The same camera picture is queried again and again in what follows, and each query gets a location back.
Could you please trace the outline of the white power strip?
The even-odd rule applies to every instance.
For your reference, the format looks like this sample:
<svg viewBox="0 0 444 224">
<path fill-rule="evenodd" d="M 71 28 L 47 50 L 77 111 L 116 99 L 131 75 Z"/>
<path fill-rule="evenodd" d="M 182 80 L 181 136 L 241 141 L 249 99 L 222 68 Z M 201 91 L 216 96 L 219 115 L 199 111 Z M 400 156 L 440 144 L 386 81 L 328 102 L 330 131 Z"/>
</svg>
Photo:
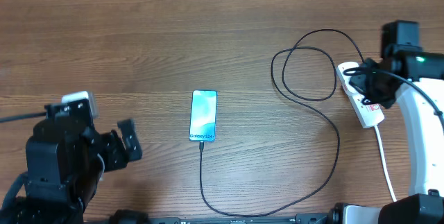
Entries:
<svg viewBox="0 0 444 224">
<path fill-rule="evenodd" d="M 381 107 L 378 104 L 364 105 L 364 96 L 349 84 L 350 76 L 346 76 L 343 72 L 349 68 L 358 67 L 357 62 L 344 62 L 336 67 L 336 72 L 341 81 L 342 88 L 348 96 L 353 110 L 363 128 L 373 128 L 384 120 Z"/>
</svg>

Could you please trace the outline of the blue Galaxy smartphone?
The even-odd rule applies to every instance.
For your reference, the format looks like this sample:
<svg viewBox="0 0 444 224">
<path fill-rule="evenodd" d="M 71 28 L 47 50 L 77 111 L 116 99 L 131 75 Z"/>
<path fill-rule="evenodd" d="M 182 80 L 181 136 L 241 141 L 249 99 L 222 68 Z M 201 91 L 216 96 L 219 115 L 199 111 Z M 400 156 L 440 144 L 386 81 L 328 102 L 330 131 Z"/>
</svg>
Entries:
<svg viewBox="0 0 444 224">
<path fill-rule="evenodd" d="M 215 141 L 217 96 L 217 91 L 214 90 L 193 91 L 189 126 L 190 141 Z"/>
</svg>

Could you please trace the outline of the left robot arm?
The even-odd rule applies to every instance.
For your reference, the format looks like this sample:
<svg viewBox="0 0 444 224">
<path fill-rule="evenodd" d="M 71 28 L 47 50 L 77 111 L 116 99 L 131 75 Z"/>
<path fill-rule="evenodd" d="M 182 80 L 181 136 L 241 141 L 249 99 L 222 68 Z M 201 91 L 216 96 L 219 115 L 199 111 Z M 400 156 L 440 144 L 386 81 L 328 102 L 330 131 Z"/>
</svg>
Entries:
<svg viewBox="0 0 444 224">
<path fill-rule="evenodd" d="M 132 119 L 100 134 L 84 115 L 49 115 L 26 143 L 27 170 L 9 188 L 2 223 L 83 223 L 104 173 L 140 160 Z"/>
</svg>

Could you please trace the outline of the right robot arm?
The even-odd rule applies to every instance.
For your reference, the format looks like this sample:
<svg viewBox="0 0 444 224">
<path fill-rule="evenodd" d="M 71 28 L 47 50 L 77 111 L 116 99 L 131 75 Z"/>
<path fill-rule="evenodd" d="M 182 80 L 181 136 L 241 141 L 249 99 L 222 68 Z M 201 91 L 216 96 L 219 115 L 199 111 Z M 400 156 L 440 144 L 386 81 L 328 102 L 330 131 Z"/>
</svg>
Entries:
<svg viewBox="0 0 444 224">
<path fill-rule="evenodd" d="M 443 222 L 443 54 L 425 52 L 415 21 L 383 25 L 381 61 L 336 68 L 364 128 L 377 128 L 382 108 L 398 104 L 411 165 L 409 195 L 383 207 L 338 203 L 324 223 Z"/>
</svg>

